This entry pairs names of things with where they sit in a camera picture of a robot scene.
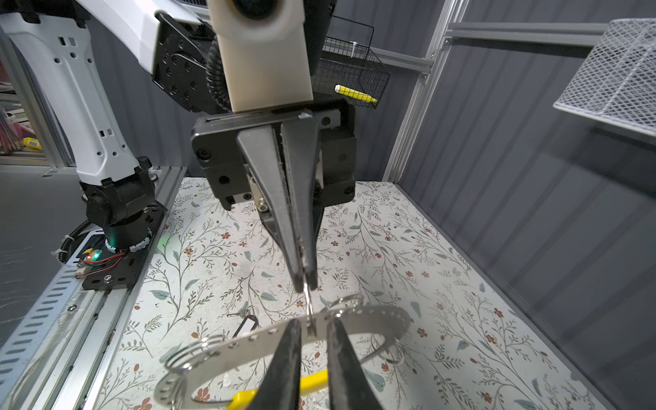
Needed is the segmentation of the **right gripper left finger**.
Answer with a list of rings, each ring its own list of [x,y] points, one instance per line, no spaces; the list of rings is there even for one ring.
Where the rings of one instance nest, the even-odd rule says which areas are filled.
[[[273,355],[268,371],[253,400],[251,409],[295,410],[300,401],[302,325],[292,320]]]

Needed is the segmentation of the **yellow marker in basket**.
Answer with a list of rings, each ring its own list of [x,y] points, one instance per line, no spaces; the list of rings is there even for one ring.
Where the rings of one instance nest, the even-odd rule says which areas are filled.
[[[355,89],[346,87],[344,85],[335,85],[334,91],[344,97],[349,97],[355,99],[356,101],[364,102],[366,104],[377,104],[379,100],[377,98],[365,93],[359,92]]]

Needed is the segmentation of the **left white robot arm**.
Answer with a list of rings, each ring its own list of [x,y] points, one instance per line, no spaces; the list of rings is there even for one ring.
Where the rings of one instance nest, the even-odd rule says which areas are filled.
[[[83,260],[85,290],[131,289],[164,206],[150,160],[133,155],[96,67],[90,18],[153,82],[200,114],[193,152],[225,209],[252,201],[298,292],[318,286],[324,210],[355,194],[355,110],[314,88],[326,71],[333,1],[4,1],[1,28],[20,51],[73,152],[87,220],[104,231]]]

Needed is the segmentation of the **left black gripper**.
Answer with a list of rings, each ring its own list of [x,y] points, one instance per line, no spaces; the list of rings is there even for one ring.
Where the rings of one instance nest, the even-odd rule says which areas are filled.
[[[313,116],[298,116],[304,110]],[[275,135],[282,121],[285,172]],[[251,201],[247,173],[254,179],[268,207],[265,227],[283,252],[297,292],[318,286],[316,241],[322,211],[315,194],[316,171],[323,176],[326,207],[355,196],[354,131],[355,107],[328,100],[203,117],[191,132],[192,150],[224,209]]]

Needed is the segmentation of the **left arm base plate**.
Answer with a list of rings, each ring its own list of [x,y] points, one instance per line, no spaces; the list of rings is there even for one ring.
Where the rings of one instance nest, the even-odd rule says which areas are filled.
[[[146,207],[134,221],[111,227],[98,258],[84,258],[76,274],[83,290],[131,290],[150,260],[150,251],[167,209],[158,201]]]

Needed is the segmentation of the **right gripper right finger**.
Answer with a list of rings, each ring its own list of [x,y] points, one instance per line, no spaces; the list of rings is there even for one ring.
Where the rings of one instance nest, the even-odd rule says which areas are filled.
[[[338,318],[327,326],[327,374],[331,409],[382,409]]]

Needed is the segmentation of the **white mesh wall basket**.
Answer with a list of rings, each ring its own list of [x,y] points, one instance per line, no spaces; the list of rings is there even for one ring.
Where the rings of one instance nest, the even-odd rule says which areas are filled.
[[[655,20],[612,20],[555,109],[655,135]]]

